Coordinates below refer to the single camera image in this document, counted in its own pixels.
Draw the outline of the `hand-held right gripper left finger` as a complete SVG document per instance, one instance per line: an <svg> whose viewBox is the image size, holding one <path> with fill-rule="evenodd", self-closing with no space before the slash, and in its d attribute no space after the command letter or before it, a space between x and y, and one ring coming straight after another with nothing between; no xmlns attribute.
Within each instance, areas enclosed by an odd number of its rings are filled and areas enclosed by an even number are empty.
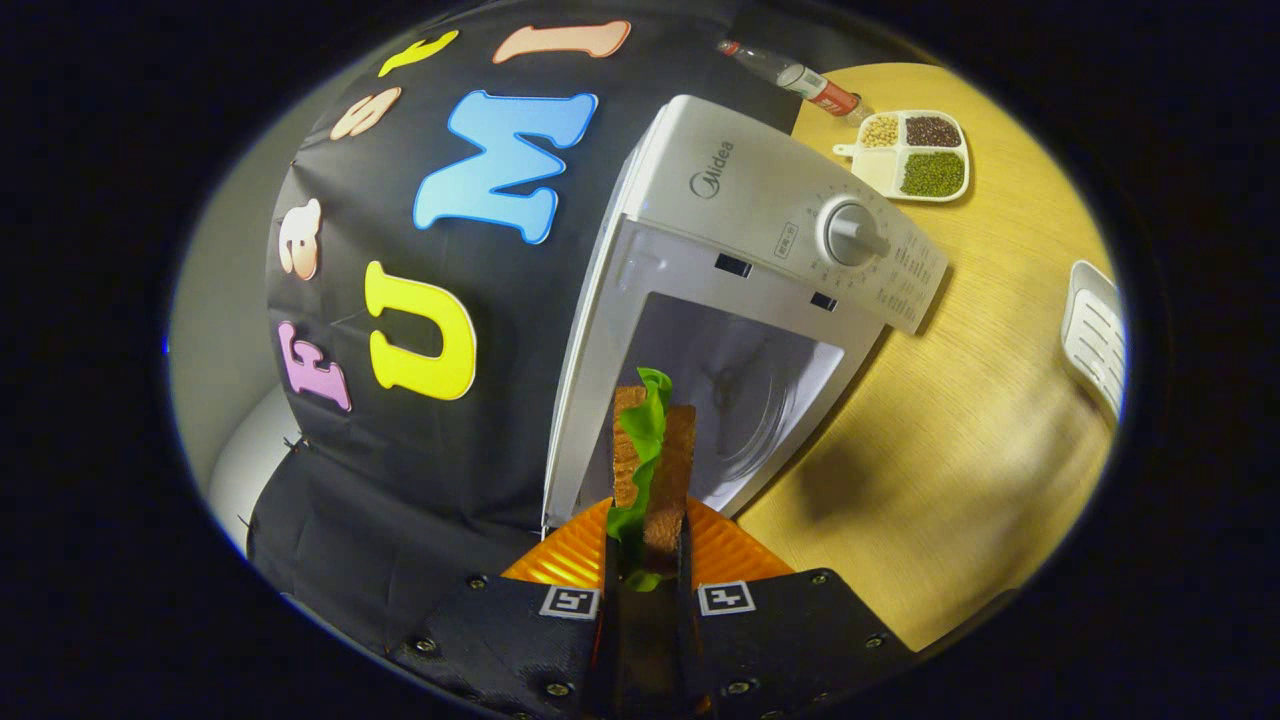
<svg viewBox="0 0 1280 720"><path fill-rule="evenodd" d="M604 498L502 573L457 582L390 661L483 719L605 719L620 670Z"/></svg>

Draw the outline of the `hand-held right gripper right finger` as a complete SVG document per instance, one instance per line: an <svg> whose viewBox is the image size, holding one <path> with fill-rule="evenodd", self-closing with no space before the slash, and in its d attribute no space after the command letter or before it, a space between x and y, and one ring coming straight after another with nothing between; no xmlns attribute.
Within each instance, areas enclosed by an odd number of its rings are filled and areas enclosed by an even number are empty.
<svg viewBox="0 0 1280 720"><path fill-rule="evenodd" d="M704 719L837 719L916 653L831 568L796 570L690 500L682 669Z"/></svg>

